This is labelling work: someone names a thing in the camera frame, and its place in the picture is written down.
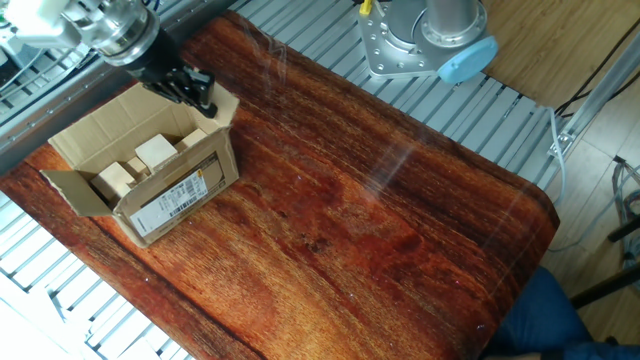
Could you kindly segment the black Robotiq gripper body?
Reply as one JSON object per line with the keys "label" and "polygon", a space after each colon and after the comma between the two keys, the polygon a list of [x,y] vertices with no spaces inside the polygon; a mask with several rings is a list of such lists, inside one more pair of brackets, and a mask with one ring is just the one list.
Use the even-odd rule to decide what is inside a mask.
{"label": "black Robotiq gripper body", "polygon": [[160,83],[173,70],[184,67],[175,41],[160,29],[151,46],[124,70],[142,83]]}

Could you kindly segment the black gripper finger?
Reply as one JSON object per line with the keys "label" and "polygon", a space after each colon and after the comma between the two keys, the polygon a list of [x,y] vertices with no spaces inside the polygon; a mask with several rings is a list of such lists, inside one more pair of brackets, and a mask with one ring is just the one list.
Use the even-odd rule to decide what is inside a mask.
{"label": "black gripper finger", "polygon": [[185,65],[172,70],[172,86],[179,99],[196,108],[207,118],[214,118],[218,108],[211,100],[215,76],[209,72],[199,72]]}
{"label": "black gripper finger", "polygon": [[143,87],[175,103],[184,103],[208,115],[207,88],[204,85],[181,85],[169,83],[144,83]]}

